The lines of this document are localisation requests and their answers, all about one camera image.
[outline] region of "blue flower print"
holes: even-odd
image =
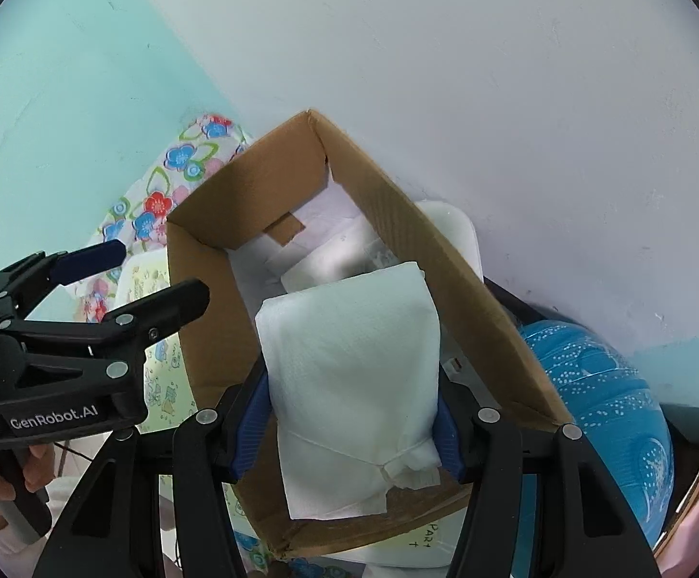
[[[120,230],[125,225],[125,220],[110,223],[103,227],[104,241],[113,241],[119,235]]]
[[[258,546],[259,540],[253,537],[248,537],[242,533],[235,531],[235,539],[239,543],[239,546],[243,548],[246,552],[250,552],[254,547]]]
[[[119,282],[119,277],[122,275],[122,268],[116,267],[113,270],[108,270],[106,272],[106,278],[110,279],[113,283]]]
[[[213,121],[202,126],[202,131],[206,133],[206,137],[208,138],[225,137],[227,135],[226,126],[223,124],[216,124]]]
[[[158,361],[167,361],[168,344],[166,343],[165,339],[157,343],[157,347],[155,349],[155,356],[157,357]]]
[[[135,238],[140,241],[146,241],[149,238],[149,233],[152,231],[152,226],[157,218],[153,212],[143,212],[133,220],[133,228],[135,228]]]
[[[185,143],[178,148],[170,148],[165,155],[165,167],[183,171],[187,161],[194,155],[194,145]]]
[[[229,160],[233,160],[237,155],[242,154],[245,150],[248,149],[248,146],[245,143],[241,143],[240,145],[237,146],[235,151],[232,153],[232,155],[229,157]]]
[[[324,569],[306,559],[294,559],[288,563],[293,575],[298,578],[322,578]]]

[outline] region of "white wall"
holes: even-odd
[[[699,337],[690,0],[150,1],[254,134],[317,107],[524,299],[627,354]]]

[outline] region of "teal wall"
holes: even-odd
[[[84,245],[181,131],[226,100],[146,0],[0,6],[0,268]],[[64,318],[62,290],[35,311]]]
[[[650,347],[631,362],[660,401],[699,406],[699,337]]]

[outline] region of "white paper towel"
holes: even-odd
[[[440,326],[416,263],[271,298],[256,316],[293,519],[387,511],[440,481]]]

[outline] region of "open cardboard box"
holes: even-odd
[[[533,353],[462,256],[368,155],[316,111],[302,112],[258,140],[168,218],[171,282],[194,276],[211,293],[205,315],[180,332],[198,407],[215,406],[226,388],[243,382],[259,355],[226,251],[264,232],[288,243],[300,230],[290,212],[325,188],[329,169],[397,258],[419,264],[440,319],[504,413],[548,430],[570,421]],[[319,556],[394,537],[465,507],[470,487],[445,470],[441,478],[437,487],[390,490],[385,515],[292,520],[273,422],[235,495],[275,556]]]

